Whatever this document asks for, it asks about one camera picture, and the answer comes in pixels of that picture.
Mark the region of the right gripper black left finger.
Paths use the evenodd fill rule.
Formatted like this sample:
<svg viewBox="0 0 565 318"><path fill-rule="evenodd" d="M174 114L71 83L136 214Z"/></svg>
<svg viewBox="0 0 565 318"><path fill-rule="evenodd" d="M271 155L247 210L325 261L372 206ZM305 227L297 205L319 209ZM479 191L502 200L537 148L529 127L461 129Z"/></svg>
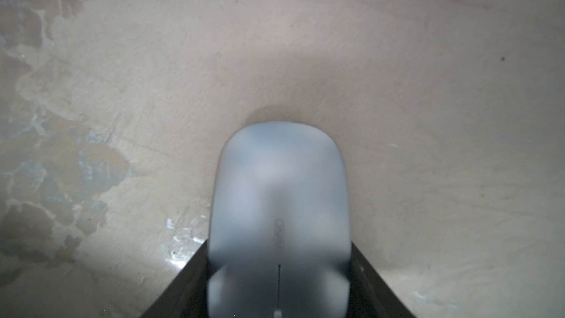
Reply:
<svg viewBox="0 0 565 318"><path fill-rule="evenodd" d="M207 283L210 278L208 241L194 253L141 318L206 318Z"/></svg>

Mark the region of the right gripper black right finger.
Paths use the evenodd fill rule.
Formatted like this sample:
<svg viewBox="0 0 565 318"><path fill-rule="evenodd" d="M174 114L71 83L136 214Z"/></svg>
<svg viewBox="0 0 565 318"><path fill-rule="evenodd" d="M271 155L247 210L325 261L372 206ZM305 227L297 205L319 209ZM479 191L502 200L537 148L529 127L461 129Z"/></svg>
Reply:
<svg viewBox="0 0 565 318"><path fill-rule="evenodd" d="M415 318L352 243L348 318Z"/></svg>

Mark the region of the light grey mouse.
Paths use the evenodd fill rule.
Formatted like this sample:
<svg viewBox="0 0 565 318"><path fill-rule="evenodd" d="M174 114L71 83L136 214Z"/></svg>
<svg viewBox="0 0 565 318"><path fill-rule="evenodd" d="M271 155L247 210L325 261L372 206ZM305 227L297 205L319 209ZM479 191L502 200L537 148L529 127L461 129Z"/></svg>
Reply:
<svg viewBox="0 0 565 318"><path fill-rule="evenodd" d="M244 127L225 144L208 239L211 317L345 317L350 212L343 157L296 122Z"/></svg>

